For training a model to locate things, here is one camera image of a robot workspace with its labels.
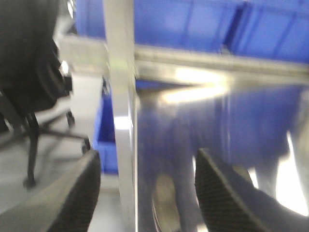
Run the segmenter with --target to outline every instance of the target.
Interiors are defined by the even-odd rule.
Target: chair leg
[[[38,153],[38,139],[39,139],[39,124],[34,114],[28,115],[27,117],[29,125],[29,138],[30,138],[30,148],[28,157],[28,176],[24,181],[24,186],[30,189],[35,186],[34,179],[34,167],[35,161]]]
[[[85,154],[87,151],[91,149],[90,141],[89,138],[80,135],[80,134],[73,134],[70,132],[59,132],[56,130],[47,130],[45,128],[40,128],[40,134],[46,134],[46,135],[51,135],[51,136],[56,136],[59,138],[71,138],[71,139],[80,139],[83,140],[83,145],[82,145],[82,152]]]
[[[66,111],[58,114],[54,118],[42,123],[41,127],[42,128],[49,128],[49,126],[51,124],[53,124],[54,122],[57,122],[58,120],[60,120],[61,118],[65,117],[65,116],[67,117],[69,127],[70,128],[73,127],[75,125],[75,119],[74,119],[74,116],[73,116],[71,110],[66,110]]]

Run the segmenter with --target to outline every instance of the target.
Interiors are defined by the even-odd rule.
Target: chair base
[[[36,180],[34,178],[34,168],[35,168],[35,162],[37,157],[37,151],[38,151],[38,141],[39,137],[41,135],[49,135],[49,136],[55,136],[57,138],[71,138],[71,139],[78,139],[82,140],[82,153],[85,154],[87,151],[91,149],[90,141],[87,136],[71,133],[69,132],[60,132],[56,130],[50,129],[50,126],[57,122],[58,120],[62,119],[63,117],[67,118],[69,128],[72,128],[75,125],[75,119],[70,110],[67,110],[52,119],[42,123],[38,124],[38,121],[36,119],[36,116],[34,114],[29,114],[26,116],[27,125],[26,130],[22,131],[20,133],[16,133],[8,139],[7,141],[0,144],[0,148],[11,144],[12,142],[18,141],[22,138],[29,137],[30,139],[30,148],[28,153],[28,176],[24,180],[24,186],[27,189],[31,189],[36,185]]]

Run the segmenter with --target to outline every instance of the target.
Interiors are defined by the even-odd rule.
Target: storage bin
[[[99,151],[102,172],[106,174],[117,174],[118,165],[112,115],[112,99],[108,94],[102,95],[95,120],[95,133],[92,146],[95,150]]]
[[[305,1],[251,0],[228,47],[233,54],[309,62],[309,7]]]
[[[135,42],[219,52],[240,0],[135,0]],[[77,0],[81,35],[105,38],[102,0]]]
[[[80,35],[105,39],[103,1],[76,0],[75,26]]]

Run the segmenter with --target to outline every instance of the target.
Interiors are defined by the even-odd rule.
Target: wheel
[[[71,111],[67,112],[67,120],[68,120],[69,128],[72,128],[75,126],[75,118]]]
[[[82,153],[83,155],[87,153],[91,149],[91,145],[89,142],[89,139],[84,139],[83,145],[82,145]]]
[[[36,186],[37,183],[35,182],[34,179],[26,178],[23,184],[26,189],[32,189],[33,187]]]

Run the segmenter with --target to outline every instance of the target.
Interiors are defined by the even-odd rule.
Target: metal post
[[[135,79],[133,0],[105,0],[112,103],[121,204],[128,231],[135,231]]]

